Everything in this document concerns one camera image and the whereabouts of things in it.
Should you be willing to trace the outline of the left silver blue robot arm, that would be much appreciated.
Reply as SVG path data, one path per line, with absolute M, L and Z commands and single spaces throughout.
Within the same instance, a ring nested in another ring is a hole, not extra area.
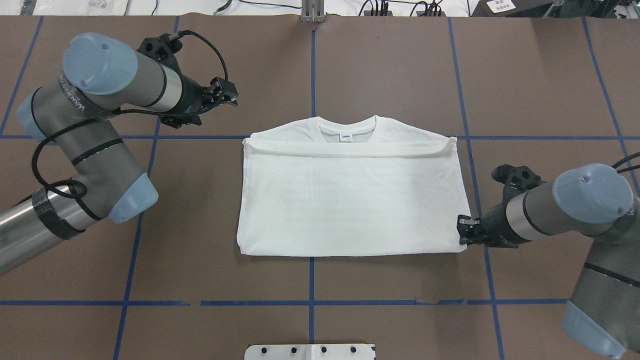
M 96 32 L 70 41 L 62 71 L 20 105 L 20 127 L 37 147 L 30 167 L 40 188 L 1 215 L 1 273 L 6 274 L 108 218 L 125 223 L 159 194 L 111 123 L 124 114 L 157 117 L 179 129 L 201 114 L 237 106 L 238 90 L 223 77 L 198 84 L 176 53 L 193 30 L 146 38 L 138 49 Z

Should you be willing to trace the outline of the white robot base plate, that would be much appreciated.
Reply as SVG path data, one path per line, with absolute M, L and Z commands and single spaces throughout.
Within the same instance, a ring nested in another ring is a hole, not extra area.
M 255 344 L 247 347 L 245 360 L 375 360 L 374 344 Z

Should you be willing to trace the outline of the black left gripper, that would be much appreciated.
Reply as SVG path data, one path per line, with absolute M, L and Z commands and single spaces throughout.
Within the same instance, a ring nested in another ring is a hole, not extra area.
M 175 54 L 182 49 L 181 39 L 185 36 L 196 37 L 215 50 L 208 39 L 196 32 L 145 38 L 137 49 L 137 105 L 172 128 L 200 126 L 203 112 L 226 105 L 238 107 L 238 101 L 231 99 L 239 96 L 233 82 L 214 77 L 208 89 L 183 75 Z

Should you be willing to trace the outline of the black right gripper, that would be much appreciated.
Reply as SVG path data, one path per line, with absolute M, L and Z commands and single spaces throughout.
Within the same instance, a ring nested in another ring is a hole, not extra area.
M 507 205 L 510 200 L 540 186 L 543 181 L 529 167 L 509 164 L 497 166 L 490 176 L 494 181 L 503 184 L 502 202 L 477 218 L 459 214 L 459 244 L 516 249 L 529 241 L 518 235 L 510 226 L 506 216 Z

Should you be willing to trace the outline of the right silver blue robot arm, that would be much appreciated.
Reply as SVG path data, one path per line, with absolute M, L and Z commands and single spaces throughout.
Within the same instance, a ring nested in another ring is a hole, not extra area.
M 529 167 L 503 164 L 491 177 L 502 201 L 471 218 L 460 214 L 463 245 L 516 249 L 577 233 L 591 240 L 562 330 L 611 360 L 640 348 L 639 198 L 613 166 L 591 163 L 544 181 Z

